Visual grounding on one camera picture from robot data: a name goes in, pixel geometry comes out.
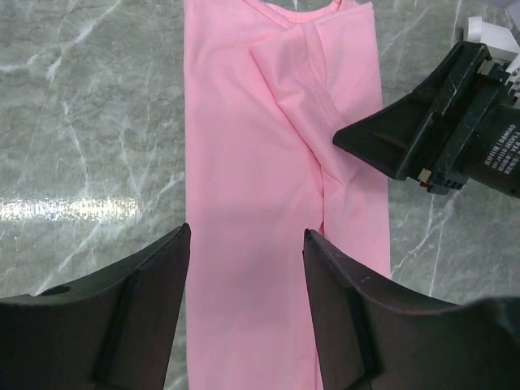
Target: pink garment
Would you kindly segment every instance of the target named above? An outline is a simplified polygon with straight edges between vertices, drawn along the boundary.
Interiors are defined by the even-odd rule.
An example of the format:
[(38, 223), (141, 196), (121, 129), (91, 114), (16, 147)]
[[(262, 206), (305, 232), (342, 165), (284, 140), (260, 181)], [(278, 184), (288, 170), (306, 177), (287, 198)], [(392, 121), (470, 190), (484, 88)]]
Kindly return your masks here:
[(332, 145), (382, 106), (372, 5), (184, 2), (190, 389), (320, 389), (304, 230), (390, 275), (387, 181)]

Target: black plastic part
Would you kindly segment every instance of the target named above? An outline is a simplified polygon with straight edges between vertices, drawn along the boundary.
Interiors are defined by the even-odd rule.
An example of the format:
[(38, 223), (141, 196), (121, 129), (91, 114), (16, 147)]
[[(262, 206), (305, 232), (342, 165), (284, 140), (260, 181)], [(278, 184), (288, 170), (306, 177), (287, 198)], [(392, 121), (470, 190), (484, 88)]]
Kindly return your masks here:
[(461, 173), (514, 197), (520, 197), (520, 115), (498, 106), (477, 128), (466, 148)]
[(520, 388), (520, 298), (426, 297), (317, 232), (304, 263), (324, 390)]
[[(430, 193), (461, 189), (468, 180), (462, 170), (463, 156), (470, 155), (466, 147), (483, 127), (499, 132), (488, 120), (493, 117), (490, 113), (516, 102), (503, 67), (496, 65), (488, 74), (479, 72), (488, 60), (491, 56), (485, 45), (457, 43), (412, 93), (340, 130), (334, 144), (393, 179), (411, 177), (421, 182)], [(520, 112), (511, 110), (520, 119)], [(471, 177), (488, 183), (480, 175)], [(510, 187), (506, 183), (494, 186), (514, 195)]]
[(0, 300), (0, 388), (162, 390), (189, 226), (39, 296)]

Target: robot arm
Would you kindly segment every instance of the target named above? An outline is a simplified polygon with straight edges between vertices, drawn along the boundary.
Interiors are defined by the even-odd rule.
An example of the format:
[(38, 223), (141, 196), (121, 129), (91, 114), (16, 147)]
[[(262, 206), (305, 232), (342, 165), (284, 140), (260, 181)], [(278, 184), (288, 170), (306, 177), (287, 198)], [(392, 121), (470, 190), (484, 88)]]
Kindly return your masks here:
[[(520, 2), (513, 3), (520, 20)], [(501, 37), (495, 42), (504, 47), (497, 50), (490, 40), (503, 30), (513, 34), (497, 26), (490, 33), (480, 23), (470, 19), (466, 35), (484, 43), (457, 43), (412, 93), (340, 130), (334, 144), (393, 179), (417, 180), (430, 193), (461, 189), (471, 178), (520, 198), (520, 110), (514, 108), (520, 47)]]

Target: marble surface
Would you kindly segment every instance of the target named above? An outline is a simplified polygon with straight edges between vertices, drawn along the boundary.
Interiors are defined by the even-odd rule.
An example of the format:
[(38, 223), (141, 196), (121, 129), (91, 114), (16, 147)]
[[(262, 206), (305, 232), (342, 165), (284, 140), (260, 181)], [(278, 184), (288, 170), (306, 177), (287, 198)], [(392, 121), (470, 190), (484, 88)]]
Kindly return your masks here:
[[(470, 1), (374, 4), (387, 104), (466, 17), (505, 22)], [(184, 221), (183, 27), (180, 0), (0, 1), (0, 297), (86, 275)], [(453, 302), (520, 294), (517, 202), (476, 183), (447, 197), (391, 183), (393, 279)], [(181, 314), (166, 388), (186, 389), (185, 371)]]

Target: table surface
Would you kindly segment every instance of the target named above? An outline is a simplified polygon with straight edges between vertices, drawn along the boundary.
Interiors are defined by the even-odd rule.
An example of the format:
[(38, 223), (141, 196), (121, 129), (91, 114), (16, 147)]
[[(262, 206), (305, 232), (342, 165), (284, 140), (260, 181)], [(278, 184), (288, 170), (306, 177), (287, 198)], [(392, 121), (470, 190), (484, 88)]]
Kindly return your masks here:
[[(385, 104), (468, 16), (505, 23), (471, 1), (374, 4)], [(183, 27), (181, 0), (0, 2), (0, 297), (86, 275), (184, 221)], [(392, 182), (393, 279), (453, 302), (520, 294), (516, 202), (473, 182), (446, 197)], [(187, 388), (185, 371), (183, 310), (166, 388)]]

